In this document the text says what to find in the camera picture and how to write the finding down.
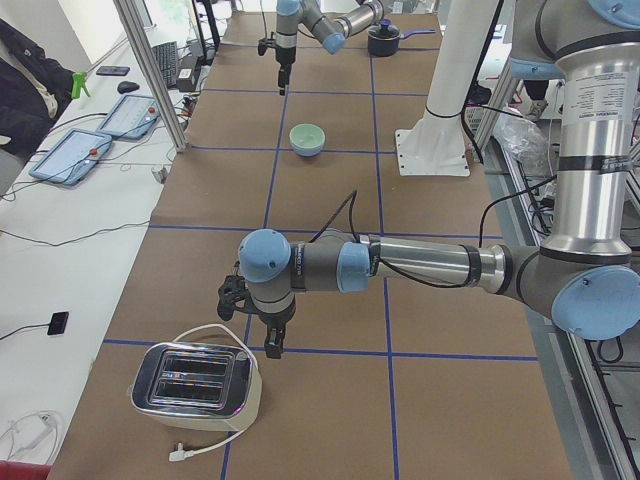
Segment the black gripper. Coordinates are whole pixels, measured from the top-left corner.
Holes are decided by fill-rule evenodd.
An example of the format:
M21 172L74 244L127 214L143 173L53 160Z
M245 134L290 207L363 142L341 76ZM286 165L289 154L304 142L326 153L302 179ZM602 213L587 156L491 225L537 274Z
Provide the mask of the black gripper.
M290 83L290 69L296 61L296 47L277 45L276 61L280 64L277 79L279 95L284 96Z
M280 359L284 351L285 327L296 312L296 301L293 293L288 293L275 302L267 302L252 298L258 310L260 320L266 325L267 332L264 350L269 359Z

